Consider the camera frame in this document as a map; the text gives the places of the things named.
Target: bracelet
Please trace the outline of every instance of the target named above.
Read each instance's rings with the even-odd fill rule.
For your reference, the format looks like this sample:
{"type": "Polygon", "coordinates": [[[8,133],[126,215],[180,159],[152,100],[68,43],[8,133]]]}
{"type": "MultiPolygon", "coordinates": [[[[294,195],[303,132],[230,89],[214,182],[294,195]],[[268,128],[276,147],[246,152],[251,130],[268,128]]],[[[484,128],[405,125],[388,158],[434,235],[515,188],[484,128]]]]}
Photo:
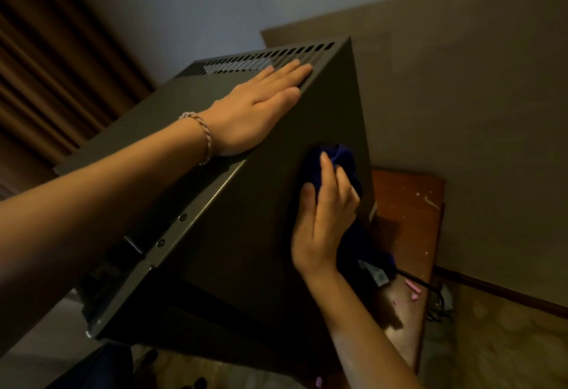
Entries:
{"type": "Polygon", "coordinates": [[[211,160],[211,156],[213,156],[213,137],[211,136],[211,131],[209,130],[209,127],[207,127],[203,119],[199,115],[197,115],[197,113],[183,113],[180,115],[180,120],[188,117],[197,120],[197,122],[201,125],[203,131],[205,132],[205,137],[207,138],[207,155],[205,156],[205,160],[200,163],[200,165],[205,165],[211,160]]]}

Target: ventilation slot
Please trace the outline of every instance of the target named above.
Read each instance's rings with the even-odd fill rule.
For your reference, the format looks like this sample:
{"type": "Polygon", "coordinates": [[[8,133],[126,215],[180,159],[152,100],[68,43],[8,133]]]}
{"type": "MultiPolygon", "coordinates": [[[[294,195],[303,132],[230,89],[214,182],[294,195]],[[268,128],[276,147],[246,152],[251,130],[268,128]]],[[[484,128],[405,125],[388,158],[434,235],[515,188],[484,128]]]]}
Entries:
{"type": "Polygon", "coordinates": [[[275,51],[261,51],[239,56],[227,56],[221,59],[199,60],[181,71],[177,77],[192,77],[197,75],[226,74],[247,70],[262,70],[270,65],[279,69],[294,59],[302,63],[316,64],[323,53],[333,47],[335,42],[314,44],[309,47],[292,47],[275,51]]]}

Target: brown baseboard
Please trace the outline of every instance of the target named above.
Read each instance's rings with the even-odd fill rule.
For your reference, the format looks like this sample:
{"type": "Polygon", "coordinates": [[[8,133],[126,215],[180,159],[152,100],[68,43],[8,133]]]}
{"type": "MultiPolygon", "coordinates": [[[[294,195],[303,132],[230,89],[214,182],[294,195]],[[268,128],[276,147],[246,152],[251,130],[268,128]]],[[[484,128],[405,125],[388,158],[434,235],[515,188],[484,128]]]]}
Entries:
{"type": "Polygon", "coordinates": [[[468,275],[460,274],[457,271],[450,271],[449,269],[441,268],[439,266],[434,267],[434,274],[456,283],[482,290],[488,294],[499,296],[524,306],[536,308],[563,319],[568,319],[568,307],[559,306],[558,304],[538,299],[534,296],[522,294],[520,292],[515,292],[514,290],[507,289],[506,287],[493,285],[477,278],[469,277],[468,275]]]}

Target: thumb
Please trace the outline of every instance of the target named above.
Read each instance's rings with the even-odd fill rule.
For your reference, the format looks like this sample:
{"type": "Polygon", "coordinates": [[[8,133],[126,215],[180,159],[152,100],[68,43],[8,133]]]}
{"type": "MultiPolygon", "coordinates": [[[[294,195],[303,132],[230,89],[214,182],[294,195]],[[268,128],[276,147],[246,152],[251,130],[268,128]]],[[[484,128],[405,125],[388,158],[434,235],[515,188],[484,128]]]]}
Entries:
{"type": "Polygon", "coordinates": [[[298,217],[294,226],[294,236],[314,236],[314,221],[316,217],[316,190],[313,184],[306,183],[300,192],[298,217]]]}
{"type": "Polygon", "coordinates": [[[262,103],[272,125],[275,125],[290,108],[296,105],[300,96],[300,89],[297,87],[290,87],[286,90],[279,91],[272,98],[262,103]]]}

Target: curtain fold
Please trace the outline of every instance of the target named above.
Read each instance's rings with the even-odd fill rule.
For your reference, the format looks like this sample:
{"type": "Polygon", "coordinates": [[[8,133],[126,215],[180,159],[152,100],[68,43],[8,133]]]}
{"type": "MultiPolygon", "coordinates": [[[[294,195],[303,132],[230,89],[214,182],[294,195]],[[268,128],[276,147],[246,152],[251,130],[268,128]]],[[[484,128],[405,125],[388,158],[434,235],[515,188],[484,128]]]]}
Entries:
{"type": "Polygon", "coordinates": [[[152,91],[79,0],[0,0],[0,197],[52,178],[152,91]]]}

